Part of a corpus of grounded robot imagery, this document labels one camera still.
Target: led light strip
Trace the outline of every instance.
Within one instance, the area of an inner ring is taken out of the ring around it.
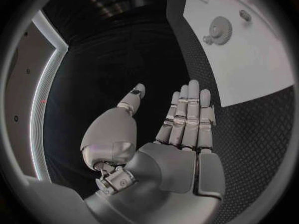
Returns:
[[[49,91],[61,61],[68,50],[68,45],[41,11],[36,14],[32,22],[55,47],[55,51],[49,58],[36,86],[29,124],[30,150],[36,176],[39,180],[51,181],[43,149],[43,121]]]

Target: black textured floor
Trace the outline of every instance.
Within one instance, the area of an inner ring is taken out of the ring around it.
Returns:
[[[252,204],[275,175],[291,136],[293,87],[221,108],[217,84],[200,42],[183,18],[186,0],[168,0],[167,18],[181,47],[191,79],[211,91],[217,126],[214,151],[226,179],[225,201],[215,220],[224,224]]]
[[[67,6],[57,5],[61,1],[52,1],[45,9],[70,47],[47,101],[44,151],[52,181],[84,198],[97,190],[98,177],[84,164],[80,152],[91,122],[141,82],[147,93],[135,115],[138,146],[153,141],[172,93],[186,84],[189,76],[166,20],[166,0],[156,0],[109,22],[101,21],[92,4],[77,8],[81,14],[72,11],[68,15]],[[86,17],[88,29],[78,33],[84,24],[76,27],[77,17]]]

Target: robotic hand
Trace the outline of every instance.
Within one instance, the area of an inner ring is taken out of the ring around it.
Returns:
[[[153,143],[136,151],[136,113],[145,87],[138,84],[99,116],[81,150],[89,168],[100,171],[99,187],[85,200],[103,223],[205,224],[223,200],[224,172],[212,153],[214,108],[210,92],[191,80],[172,96]]]

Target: diamond plate surface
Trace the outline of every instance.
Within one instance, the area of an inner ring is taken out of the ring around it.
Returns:
[[[226,195],[214,221],[224,224],[252,204],[275,175],[291,136],[294,114],[292,87],[221,108],[211,66],[200,42],[183,18],[186,0],[168,0],[167,18],[177,37],[191,79],[211,91],[217,126],[214,152],[224,166]]]

